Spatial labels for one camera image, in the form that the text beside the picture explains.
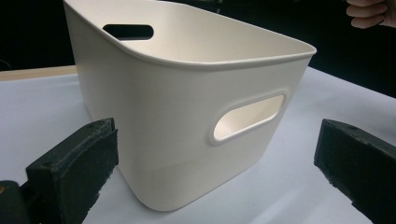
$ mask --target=black rubber block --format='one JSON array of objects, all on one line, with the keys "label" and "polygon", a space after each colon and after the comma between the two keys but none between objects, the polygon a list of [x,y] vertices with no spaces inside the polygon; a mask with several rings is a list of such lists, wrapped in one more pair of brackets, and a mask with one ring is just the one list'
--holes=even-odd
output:
[{"label": "black rubber block", "polygon": [[374,223],[396,223],[396,147],[354,126],[324,119],[315,165]]},{"label": "black rubber block", "polygon": [[26,168],[44,201],[42,223],[82,223],[119,163],[113,119],[90,123]]}]

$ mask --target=white plastic bin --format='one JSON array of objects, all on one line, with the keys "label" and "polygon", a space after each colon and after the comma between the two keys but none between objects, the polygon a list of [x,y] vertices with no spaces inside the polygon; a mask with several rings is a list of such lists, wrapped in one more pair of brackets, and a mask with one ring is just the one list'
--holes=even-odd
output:
[{"label": "white plastic bin", "polygon": [[260,159],[316,52],[181,4],[64,6],[86,106],[93,119],[115,118],[120,170],[136,197],[160,211]]}]

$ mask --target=dark background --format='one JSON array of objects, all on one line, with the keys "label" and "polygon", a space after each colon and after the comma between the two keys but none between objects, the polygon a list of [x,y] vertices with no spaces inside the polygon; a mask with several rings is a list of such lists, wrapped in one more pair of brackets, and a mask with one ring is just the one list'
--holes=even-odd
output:
[{"label": "dark background", "polygon": [[[303,40],[311,67],[396,98],[396,29],[350,26],[344,0],[175,0]],[[74,64],[62,0],[2,0],[0,71]]]}]

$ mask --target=bin rim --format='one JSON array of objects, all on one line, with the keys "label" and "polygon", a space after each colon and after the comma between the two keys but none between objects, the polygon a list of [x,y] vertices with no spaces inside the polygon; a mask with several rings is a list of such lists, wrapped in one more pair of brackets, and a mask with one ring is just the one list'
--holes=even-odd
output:
[{"label": "bin rim", "polygon": [[303,52],[303,53],[294,53],[294,54],[288,54],[288,55],[281,55],[281,56],[271,56],[271,57],[259,57],[259,58],[252,58],[252,59],[240,59],[240,60],[229,60],[229,61],[217,61],[217,62],[191,62],[191,61],[181,61],[181,60],[173,60],[173,59],[166,59],[164,57],[157,57],[157,56],[152,56],[152,55],[148,55],[147,53],[144,53],[140,50],[136,50],[136,49],[131,49],[130,47],[128,47],[126,44],[122,43],[121,41],[119,41],[116,37],[108,34],[107,32],[105,32],[102,28],[98,27],[97,25],[93,24],[91,21],[89,21],[87,18],[83,17],[82,15],[80,15],[80,13],[78,13],[69,3],[67,0],[64,0],[64,4],[68,6],[69,9],[71,9],[73,11],[73,13],[78,16],[80,19],[84,20],[85,22],[87,22],[89,24],[89,26],[96,32],[98,33],[101,37],[109,40],[112,44],[114,44],[115,46],[117,46],[119,49],[121,49],[122,51],[130,54],[131,56],[134,56],[136,58],[139,58],[141,60],[144,60],[146,62],[149,63],[159,63],[162,65],[168,65],[168,66],[177,66],[177,67],[189,67],[189,68],[195,68],[195,69],[234,69],[234,68],[244,68],[244,67],[258,67],[258,66],[263,66],[263,65],[272,65],[272,64],[280,64],[280,63],[289,63],[289,62],[294,62],[294,61],[299,61],[299,60],[304,60],[304,59],[310,59],[313,55],[315,55],[317,53],[317,49],[308,44],[305,43],[302,40],[287,36],[287,35],[282,35],[280,33],[271,31],[271,30],[267,30],[265,28],[247,23],[247,22],[243,22],[243,21],[239,21],[230,17],[226,17],[229,20],[232,21],[236,21],[236,22],[241,22],[244,23],[245,25],[248,26],[253,26],[256,27],[258,29],[263,29],[266,32],[270,32],[273,34],[277,34],[277,35],[281,35],[283,37],[288,38],[289,40],[298,42],[300,44],[303,44],[305,46],[307,46],[308,48],[310,48],[311,50]]}]

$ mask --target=hand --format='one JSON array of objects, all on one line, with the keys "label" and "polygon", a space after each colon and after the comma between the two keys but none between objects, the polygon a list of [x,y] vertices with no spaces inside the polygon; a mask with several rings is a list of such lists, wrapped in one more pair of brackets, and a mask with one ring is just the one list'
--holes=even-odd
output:
[{"label": "hand", "polygon": [[377,24],[396,28],[396,0],[346,0],[350,6],[348,16],[354,17],[351,24],[365,29]]}]

